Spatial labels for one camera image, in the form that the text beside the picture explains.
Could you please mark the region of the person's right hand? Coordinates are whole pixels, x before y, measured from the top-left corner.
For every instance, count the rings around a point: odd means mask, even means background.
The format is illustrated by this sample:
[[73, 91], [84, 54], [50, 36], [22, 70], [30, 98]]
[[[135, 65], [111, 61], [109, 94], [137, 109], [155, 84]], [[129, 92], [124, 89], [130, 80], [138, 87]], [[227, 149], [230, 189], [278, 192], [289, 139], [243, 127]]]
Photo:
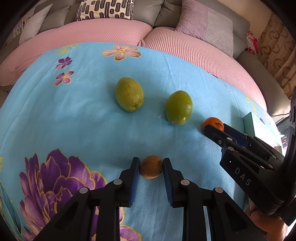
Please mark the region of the person's right hand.
[[261, 213], [250, 199], [248, 202], [245, 213], [258, 228], [265, 232], [267, 240], [284, 240], [288, 229], [284, 221], [279, 216]]

